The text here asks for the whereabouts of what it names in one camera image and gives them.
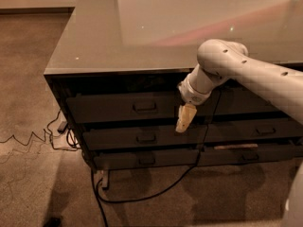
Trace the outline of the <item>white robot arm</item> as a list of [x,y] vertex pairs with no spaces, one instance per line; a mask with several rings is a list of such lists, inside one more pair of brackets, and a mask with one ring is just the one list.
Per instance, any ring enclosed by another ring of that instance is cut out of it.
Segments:
[[178,84],[185,104],[179,108],[176,130],[187,130],[211,92],[233,79],[303,124],[303,72],[248,57],[245,45],[207,40],[197,52],[198,64]]

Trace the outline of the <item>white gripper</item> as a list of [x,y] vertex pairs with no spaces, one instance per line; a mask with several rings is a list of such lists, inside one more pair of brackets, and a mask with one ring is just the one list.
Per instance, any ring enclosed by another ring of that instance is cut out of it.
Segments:
[[176,131],[183,133],[187,130],[192,122],[197,109],[195,106],[202,105],[211,95],[211,92],[202,93],[194,89],[189,78],[185,78],[178,84],[178,90],[181,98],[185,101],[185,105],[179,107],[178,120],[176,124]]

